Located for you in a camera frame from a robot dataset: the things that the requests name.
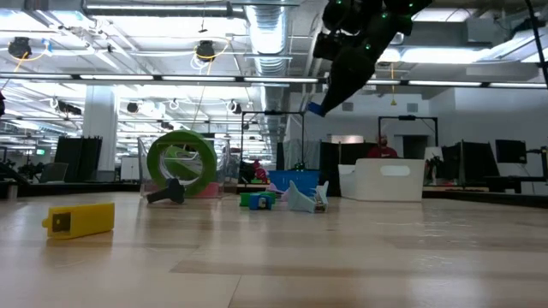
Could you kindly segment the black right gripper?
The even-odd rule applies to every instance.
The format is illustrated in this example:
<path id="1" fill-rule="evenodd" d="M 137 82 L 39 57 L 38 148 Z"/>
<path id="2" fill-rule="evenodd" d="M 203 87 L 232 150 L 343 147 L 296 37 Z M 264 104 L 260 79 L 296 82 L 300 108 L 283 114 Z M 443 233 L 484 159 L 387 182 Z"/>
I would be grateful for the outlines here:
<path id="1" fill-rule="evenodd" d="M 384 48 L 398 34 L 411 34 L 411 0 L 329 0 L 323 22 L 342 46 L 383 42 Z M 330 112 L 360 90 L 375 72 L 374 58 L 360 50 L 343 50 L 331 65 L 323 112 Z"/>

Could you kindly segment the grey staple remover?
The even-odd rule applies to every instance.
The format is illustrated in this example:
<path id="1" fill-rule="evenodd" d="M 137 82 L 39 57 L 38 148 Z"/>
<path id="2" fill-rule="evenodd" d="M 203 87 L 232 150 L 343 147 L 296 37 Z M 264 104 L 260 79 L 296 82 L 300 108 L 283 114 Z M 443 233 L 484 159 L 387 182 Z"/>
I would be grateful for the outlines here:
<path id="1" fill-rule="evenodd" d="M 289 182 L 288 207 L 293 211 L 303 211 L 309 213 L 325 213 L 328 209 L 327 190 L 329 182 L 326 181 L 321 186 L 313 189 L 313 196 L 308 197 L 300 192 L 293 181 Z"/>

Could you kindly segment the green mini stapler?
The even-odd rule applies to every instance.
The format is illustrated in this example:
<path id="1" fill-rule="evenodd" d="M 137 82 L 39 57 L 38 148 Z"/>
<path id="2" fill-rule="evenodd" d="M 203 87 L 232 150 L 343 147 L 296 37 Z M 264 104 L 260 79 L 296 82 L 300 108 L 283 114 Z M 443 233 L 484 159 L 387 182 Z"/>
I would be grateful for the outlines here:
<path id="1" fill-rule="evenodd" d="M 247 207 L 251 210 L 260 210 L 259 199 L 266 198 L 266 209 L 270 209 L 276 203 L 274 192 L 243 192 L 240 194 L 240 207 Z"/>

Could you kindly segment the pink tape roll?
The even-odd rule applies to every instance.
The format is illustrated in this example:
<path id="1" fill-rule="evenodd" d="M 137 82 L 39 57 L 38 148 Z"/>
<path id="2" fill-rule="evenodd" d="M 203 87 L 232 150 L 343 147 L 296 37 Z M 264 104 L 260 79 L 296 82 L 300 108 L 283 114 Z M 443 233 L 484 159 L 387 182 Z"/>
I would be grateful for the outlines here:
<path id="1" fill-rule="evenodd" d="M 195 195 L 196 198 L 218 198 L 223 192 L 219 183 L 209 183 L 201 192 Z"/>

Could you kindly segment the small black tool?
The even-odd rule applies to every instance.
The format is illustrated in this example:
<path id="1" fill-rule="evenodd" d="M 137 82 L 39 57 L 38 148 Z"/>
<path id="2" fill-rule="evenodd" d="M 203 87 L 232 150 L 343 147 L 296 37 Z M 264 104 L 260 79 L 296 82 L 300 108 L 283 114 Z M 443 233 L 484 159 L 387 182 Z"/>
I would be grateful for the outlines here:
<path id="1" fill-rule="evenodd" d="M 182 204 L 185 200 L 185 186 L 176 178 L 170 178 L 166 181 L 166 188 L 152 192 L 146 196 L 148 203 L 155 203 L 168 199 L 176 204 Z"/>

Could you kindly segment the yellow mini stapler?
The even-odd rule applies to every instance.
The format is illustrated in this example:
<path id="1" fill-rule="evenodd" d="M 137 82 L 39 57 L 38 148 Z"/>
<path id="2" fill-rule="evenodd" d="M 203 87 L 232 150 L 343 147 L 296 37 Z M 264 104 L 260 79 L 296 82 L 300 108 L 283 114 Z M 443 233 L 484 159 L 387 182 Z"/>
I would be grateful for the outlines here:
<path id="1" fill-rule="evenodd" d="M 115 225 L 115 204 L 78 204 L 50 207 L 42 227 L 54 240 L 72 240 L 110 232 Z"/>

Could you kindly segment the person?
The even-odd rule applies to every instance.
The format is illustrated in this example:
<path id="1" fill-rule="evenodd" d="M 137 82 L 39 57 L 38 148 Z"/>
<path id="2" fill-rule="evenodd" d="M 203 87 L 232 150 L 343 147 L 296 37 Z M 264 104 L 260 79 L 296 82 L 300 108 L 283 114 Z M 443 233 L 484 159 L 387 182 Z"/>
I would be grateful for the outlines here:
<path id="1" fill-rule="evenodd" d="M 367 153 L 367 158 L 398 158 L 397 152 L 388 146 L 388 139 L 385 134 L 377 137 L 377 144 Z"/>

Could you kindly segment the white plastic bin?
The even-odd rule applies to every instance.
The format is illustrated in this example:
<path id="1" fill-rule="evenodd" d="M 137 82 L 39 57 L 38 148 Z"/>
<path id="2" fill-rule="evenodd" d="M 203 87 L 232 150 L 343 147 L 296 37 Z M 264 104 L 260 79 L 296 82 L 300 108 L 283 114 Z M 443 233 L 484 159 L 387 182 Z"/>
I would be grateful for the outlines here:
<path id="1" fill-rule="evenodd" d="M 420 202 L 425 161 L 401 158 L 361 158 L 339 164 L 341 196 L 372 202 Z"/>

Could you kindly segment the grey ventilation box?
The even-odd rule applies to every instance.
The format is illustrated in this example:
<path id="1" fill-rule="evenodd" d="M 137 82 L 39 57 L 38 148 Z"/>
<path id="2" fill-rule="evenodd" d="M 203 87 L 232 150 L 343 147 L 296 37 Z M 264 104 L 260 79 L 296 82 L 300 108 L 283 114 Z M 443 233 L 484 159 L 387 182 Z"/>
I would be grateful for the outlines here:
<path id="1" fill-rule="evenodd" d="M 409 46 L 491 48 L 507 39 L 508 33 L 493 20 L 470 19 L 461 22 L 418 21 L 403 43 Z"/>

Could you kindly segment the suspended linear light fixture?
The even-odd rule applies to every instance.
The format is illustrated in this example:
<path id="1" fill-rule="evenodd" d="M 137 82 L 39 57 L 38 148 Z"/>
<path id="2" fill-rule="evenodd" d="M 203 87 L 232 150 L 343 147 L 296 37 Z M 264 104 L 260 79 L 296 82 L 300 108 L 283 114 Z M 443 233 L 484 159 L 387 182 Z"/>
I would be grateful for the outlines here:
<path id="1" fill-rule="evenodd" d="M 254 85 L 326 85 L 327 78 L 313 77 L 274 77 L 274 76 L 228 76 L 228 75 L 161 75 L 161 74 L 47 74 L 0 72 L 0 80 L 31 80 L 33 82 L 56 83 L 111 83 L 128 85 L 196 85 L 196 86 L 235 86 Z M 425 86 L 462 87 L 518 90 L 548 90 L 548 85 L 533 82 L 490 82 L 456 80 L 389 80 L 372 79 L 369 86 Z"/>

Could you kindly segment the black folding panels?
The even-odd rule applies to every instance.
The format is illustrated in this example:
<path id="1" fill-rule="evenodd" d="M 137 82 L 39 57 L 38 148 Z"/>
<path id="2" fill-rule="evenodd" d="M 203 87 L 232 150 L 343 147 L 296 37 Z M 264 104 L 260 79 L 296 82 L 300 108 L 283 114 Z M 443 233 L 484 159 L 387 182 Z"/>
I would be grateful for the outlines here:
<path id="1" fill-rule="evenodd" d="M 90 181 L 98 169 L 103 139 L 96 137 L 59 137 L 55 163 L 67 165 L 65 182 Z"/>

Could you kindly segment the grey mesh office chair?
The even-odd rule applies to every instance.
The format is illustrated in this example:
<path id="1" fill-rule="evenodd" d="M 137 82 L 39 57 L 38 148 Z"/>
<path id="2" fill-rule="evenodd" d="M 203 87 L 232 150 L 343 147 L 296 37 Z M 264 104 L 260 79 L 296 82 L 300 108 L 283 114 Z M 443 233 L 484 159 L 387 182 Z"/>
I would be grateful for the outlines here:
<path id="1" fill-rule="evenodd" d="M 65 181 L 69 165 L 67 163 L 47 163 L 39 177 L 39 183 L 58 183 Z"/>

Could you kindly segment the black metal gantry frame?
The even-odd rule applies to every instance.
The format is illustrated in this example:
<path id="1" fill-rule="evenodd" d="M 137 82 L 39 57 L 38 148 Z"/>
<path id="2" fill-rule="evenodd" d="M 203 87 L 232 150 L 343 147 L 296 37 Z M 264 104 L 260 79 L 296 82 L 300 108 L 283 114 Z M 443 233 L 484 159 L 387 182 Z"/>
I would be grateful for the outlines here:
<path id="1" fill-rule="evenodd" d="M 384 127 L 382 124 L 383 120 L 398 120 L 398 121 L 422 121 L 425 126 L 430 128 L 434 134 L 434 148 L 439 146 L 438 141 L 438 118 L 437 117 L 424 117 L 416 115 L 399 115 L 399 116 L 379 116 L 378 117 L 378 132 L 376 136 L 376 141 L 379 145 L 383 144 L 384 136 Z M 423 135 L 423 139 L 419 140 L 419 135 L 401 135 L 402 139 L 402 150 L 403 156 L 405 158 L 425 158 L 426 150 L 429 148 L 428 138 Z"/>
<path id="2" fill-rule="evenodd" d="M 291 150 L 294 144 L 291 140 L 291 120 L 296 122 L 301 134 L 295 142 L 295 151 Z M 255 160 L 262 167 L 270 164 L 276 171 L 290 169 L 292 160 L 304 165 L 305 127 L 305 114 L 302 111 L 243 111 L 238 139 L 240 161 L 237 183 L 241 186 L 253 184 Z"/>

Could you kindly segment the silver corrugated air duct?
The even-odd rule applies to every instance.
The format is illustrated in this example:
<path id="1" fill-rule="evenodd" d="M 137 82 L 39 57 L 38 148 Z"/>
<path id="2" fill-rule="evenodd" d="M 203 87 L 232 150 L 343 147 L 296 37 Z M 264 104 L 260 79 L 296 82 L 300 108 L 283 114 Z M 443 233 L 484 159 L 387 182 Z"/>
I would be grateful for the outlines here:
<path id="1" fill-rule="evenodd" d="M 288 10 L 281 6 L 252 5 L 245 8 L 249 21 L 249 38 L 253 53 L 263 57 L 254 58 L 259 77 L 281 77 L 287 74 L 288 61 L 283 59 L 287 50 Z M 263 111 L 282 110 L 284 89 L 278 86 L 260 87 Z M 281 116 L 267 116 L 265 138 L 276 150 Z"/>

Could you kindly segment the black aluminium rig frame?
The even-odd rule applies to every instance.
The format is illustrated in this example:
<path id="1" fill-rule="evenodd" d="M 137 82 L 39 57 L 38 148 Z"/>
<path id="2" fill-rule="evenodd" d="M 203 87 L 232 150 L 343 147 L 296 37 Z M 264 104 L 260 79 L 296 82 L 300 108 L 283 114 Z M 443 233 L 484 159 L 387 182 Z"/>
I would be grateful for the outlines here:
<path id="1" fill-rule="evenodd" d="M 63 183 L 63 184 L 29 184 L 17 185 L 15 182 L 0 181 L 0 199 L 7 199 L 9 189 L 17 189 L 16 197 L 40 197 L 68 195 L 78 193 L 139 193 L 140 187 L 134 184 L 101 184 L 101 183 Z M 504 194 L 498 192 L 468 191 L 424 191 L 422 198 L 450 199 L 486 204 L 505 204 L 548 210 L 548 196 Z"/>

